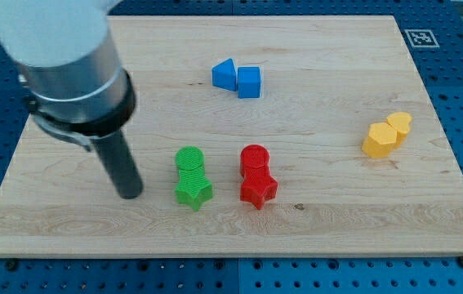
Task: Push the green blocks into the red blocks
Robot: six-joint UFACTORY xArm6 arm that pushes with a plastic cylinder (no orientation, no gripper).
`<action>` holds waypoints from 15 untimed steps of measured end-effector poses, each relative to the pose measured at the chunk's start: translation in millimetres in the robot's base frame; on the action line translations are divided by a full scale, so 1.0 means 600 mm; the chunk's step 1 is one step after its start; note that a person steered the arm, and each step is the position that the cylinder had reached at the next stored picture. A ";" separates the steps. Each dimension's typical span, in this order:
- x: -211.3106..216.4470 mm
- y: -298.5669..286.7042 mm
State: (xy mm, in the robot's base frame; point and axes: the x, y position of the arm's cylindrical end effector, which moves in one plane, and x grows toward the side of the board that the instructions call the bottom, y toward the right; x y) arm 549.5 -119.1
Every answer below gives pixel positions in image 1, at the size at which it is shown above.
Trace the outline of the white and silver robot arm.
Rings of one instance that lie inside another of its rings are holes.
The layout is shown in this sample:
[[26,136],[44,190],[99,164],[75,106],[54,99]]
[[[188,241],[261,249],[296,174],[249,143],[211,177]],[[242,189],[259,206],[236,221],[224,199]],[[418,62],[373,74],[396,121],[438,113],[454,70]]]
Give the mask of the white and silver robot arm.
[[0,0],[0,43],[32,92],[33,120],[58,140],[88,149],[135,107],[108,22],[119,2]]

